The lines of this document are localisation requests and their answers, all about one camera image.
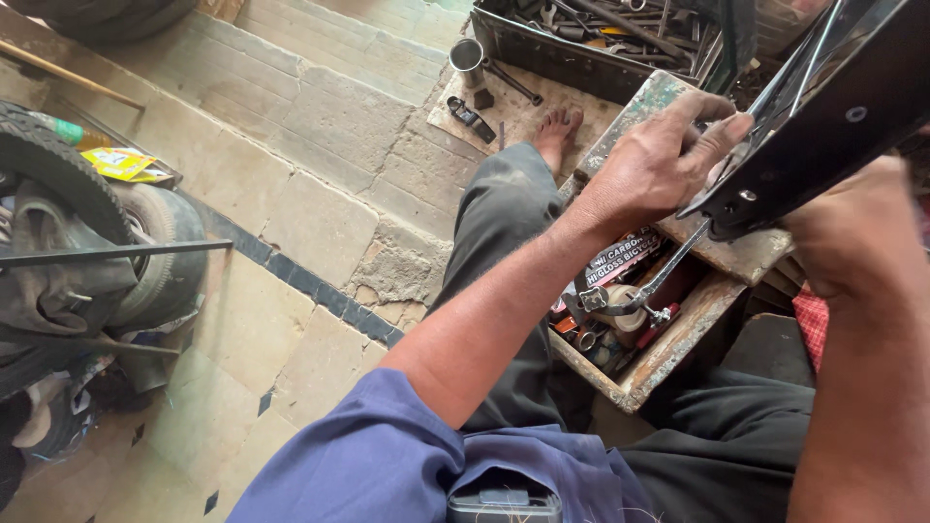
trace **black trousers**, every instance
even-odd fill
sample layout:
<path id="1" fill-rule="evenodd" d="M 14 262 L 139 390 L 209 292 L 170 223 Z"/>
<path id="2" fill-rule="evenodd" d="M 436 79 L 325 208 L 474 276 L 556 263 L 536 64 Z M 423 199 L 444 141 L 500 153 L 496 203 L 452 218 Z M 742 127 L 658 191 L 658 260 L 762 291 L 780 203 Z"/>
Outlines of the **black trousers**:
<path id="1" fill-rule="evenodd" d="M 462 196 L 431 311 L 542 233 L 561 207 L 551 170 L 529 142 L 488 157 Z M 540 319 L 462 430 L 565 427 L 547 390 L 547 328 Z M 640 409 L 658 431 L 620 451 L 663 522 L 781 522 L 813 399 L 813 389 L 725 369 L 669 380 Z"/>

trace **man's left hand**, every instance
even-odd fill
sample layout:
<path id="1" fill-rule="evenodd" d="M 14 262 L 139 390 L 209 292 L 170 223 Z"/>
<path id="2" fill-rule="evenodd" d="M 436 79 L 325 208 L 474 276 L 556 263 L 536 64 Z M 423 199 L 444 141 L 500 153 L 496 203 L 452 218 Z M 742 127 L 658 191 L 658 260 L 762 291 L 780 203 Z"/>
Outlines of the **man's left hand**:
<path id="1" fill-rule="evenodd" d="M 704 134 L 695 121 L 722 120 Z M 572 204 L 608 235 L 621 224 L 659 221 L 687 204 L 708 173 L 752 128 L 724 97 L 690 91 L 617 140 L 604 166 Z"/>

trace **forearm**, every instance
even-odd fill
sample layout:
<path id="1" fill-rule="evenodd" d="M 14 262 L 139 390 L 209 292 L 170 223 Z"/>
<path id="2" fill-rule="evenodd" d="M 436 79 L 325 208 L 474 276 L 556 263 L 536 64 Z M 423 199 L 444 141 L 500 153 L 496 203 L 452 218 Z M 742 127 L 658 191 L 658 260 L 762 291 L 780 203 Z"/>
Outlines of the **forearm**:
<path id="1" fill-rule="evenodd" d="M 428 316 L 381 361 L 403 371 L 453 428 L 478 408 L 568 282 L 613 239 L 577 205 Z"/>
<path id="2" fill-rule="evenodd" d="M 898 285 L 830 301 L 823 366 L 789 521 L 917 521 L 930 511 L 930 286 L 926 262 Z"/>

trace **cardboard sheet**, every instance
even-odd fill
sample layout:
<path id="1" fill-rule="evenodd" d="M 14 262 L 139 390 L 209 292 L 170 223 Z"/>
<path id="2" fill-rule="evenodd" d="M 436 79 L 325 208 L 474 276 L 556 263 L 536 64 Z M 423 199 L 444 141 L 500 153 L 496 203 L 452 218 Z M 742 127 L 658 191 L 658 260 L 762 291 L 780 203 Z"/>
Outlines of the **cardboard sheet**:
<path id="1" fill-rule="evenodd" d="M 539 107 L 533 107 L 529 100 L 503 80 L 485 71 L 485 82 L 478 87 L 465 87 L 460 74 L 455 74 L 445 86 L 439 102 L 430 112 L 427 122 L 461 138 L 479 151 L 493 154 L 499 150 L 499 124 L 504 122 L 505 146 L 513 145 L 523 140 L 530 140 L 536 132 L 536 126 L 542 117 L 555 109 L 565 107 L 568 110 L 581 109 L 584 111 L 584 124 L 578 130 L 575 148 L 563 158 L 562 172 L 556 177 L 557 183 L 568 178 L 578 160 L 588 152 L 604 131 L 613 123 L 614 119 L 623 109 L 622 105 L 604 101 L 577 89 L 564 86 L 528 71 L 498 62 L 501 69 L 517 79 L 531 91 L 542 96 L 543 102 Z M 498 133 L 498 139 L 488 144 L 478 138 L 469 128 L 456 120 L 449 112 L 445 101 L 450 96 L 457 96 L 465 100 L 469 109 L 474 110 L 474 93 L 487 87 L 494 95 L 494 107 L 477 111 L 487 124 Z"/>

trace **knee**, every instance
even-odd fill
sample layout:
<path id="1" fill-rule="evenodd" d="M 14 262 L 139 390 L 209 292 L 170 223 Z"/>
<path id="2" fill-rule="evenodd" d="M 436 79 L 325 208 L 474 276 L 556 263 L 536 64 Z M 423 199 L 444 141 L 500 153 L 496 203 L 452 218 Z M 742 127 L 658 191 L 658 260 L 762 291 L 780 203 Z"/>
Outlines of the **knee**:
<path id="1" fill-rule="evenodd" d="M 476 183 L 465 194 L 462 205 L 467 206 L 463 223 L 523 241 L 545 231 L 562 210 L 557 193 L 540 191 L 520 171 Z"/>

